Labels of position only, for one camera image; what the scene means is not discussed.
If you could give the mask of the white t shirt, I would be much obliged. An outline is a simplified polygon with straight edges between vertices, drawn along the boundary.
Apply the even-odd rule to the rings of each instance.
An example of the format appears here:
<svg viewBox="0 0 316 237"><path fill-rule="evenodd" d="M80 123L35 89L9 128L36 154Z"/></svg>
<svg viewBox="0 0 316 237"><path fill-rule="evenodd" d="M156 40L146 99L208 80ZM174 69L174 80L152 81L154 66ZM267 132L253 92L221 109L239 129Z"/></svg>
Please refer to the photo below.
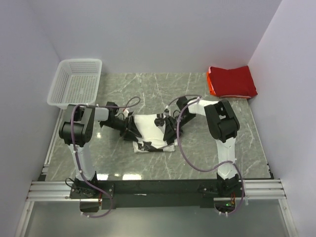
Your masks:
<svg viewBox="0 0 316 237"><path fill-rule="evenodd" d="M149 152L174 152L177 141L173 140L170 144L163 140L165 125L157 126L155 120L163 120L165 116L162 114L152 115L135 115L134 122L141 134L141 138L137 138L137 142L133 142L135 153Z"/></svg>

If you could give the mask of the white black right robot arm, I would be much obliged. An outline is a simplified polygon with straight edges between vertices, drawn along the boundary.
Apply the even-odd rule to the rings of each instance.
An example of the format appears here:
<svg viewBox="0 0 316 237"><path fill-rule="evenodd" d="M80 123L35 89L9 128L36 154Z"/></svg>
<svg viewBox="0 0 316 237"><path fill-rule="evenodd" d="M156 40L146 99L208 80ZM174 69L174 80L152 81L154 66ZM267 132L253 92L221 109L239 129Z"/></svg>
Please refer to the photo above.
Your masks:
<svg viewBox="0 0 316 237"><path fill-rule="evenodd" d="M202 100L201 97L187 99L182 96L174 99L180 114L169 115L169 105L165 107L162 122L156 125L164 126L163 141L170 144L176 140L180 152L193 169L199 172L210 172L217 170L217 193L222 197L228 197L236 191L241 173L236 166L235 143L237 132L240 129L239 121L227 100L218 102ZM180 130L182 126L190 122L196 115L204 116L207 121L208 130L216 141L219 163L213 168L201 169L194 166L186 157L180 144Z"/></svg>

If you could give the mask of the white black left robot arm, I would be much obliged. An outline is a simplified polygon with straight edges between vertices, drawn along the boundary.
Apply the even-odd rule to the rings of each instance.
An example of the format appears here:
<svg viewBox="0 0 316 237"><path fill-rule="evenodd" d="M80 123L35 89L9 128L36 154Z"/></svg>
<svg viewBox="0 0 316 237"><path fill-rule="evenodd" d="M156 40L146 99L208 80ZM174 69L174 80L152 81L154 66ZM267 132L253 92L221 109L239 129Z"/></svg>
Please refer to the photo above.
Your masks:
<svg viewBox="0 0 316 237"><path fill-rule="evenodd" d="M119 135L127 141L137 142L142 135L136 127L134 116L128 112L124 118L117 113L121 107L114 102L108 102L104 107L92 105L69 104L59 128L59 137L72 152L76 176L72 189L87 198L97 194L109 193L99 187L96 170L93 167L90 154L90 141L93 135L94 123L119 131Z"/></svg>

